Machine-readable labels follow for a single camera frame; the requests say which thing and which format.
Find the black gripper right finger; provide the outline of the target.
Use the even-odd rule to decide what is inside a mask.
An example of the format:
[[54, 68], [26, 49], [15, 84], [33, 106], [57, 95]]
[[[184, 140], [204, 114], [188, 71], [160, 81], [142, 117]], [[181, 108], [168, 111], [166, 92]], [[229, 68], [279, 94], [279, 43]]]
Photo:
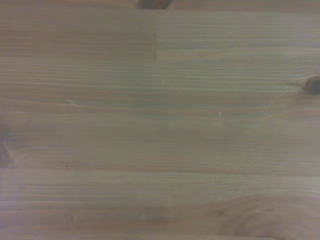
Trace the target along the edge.
[[156, 0], [155, 1], [155, 8], [159, 10], [167, 9], [173, 0]]

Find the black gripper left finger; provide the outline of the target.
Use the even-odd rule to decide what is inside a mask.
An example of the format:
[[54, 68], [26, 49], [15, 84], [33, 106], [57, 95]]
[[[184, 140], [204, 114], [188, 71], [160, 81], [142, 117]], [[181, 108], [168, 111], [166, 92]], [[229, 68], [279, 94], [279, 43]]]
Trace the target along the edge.
[[152, 10], [156, 8], [156, 4], [154, 0], [138, 0], [138, 8]]

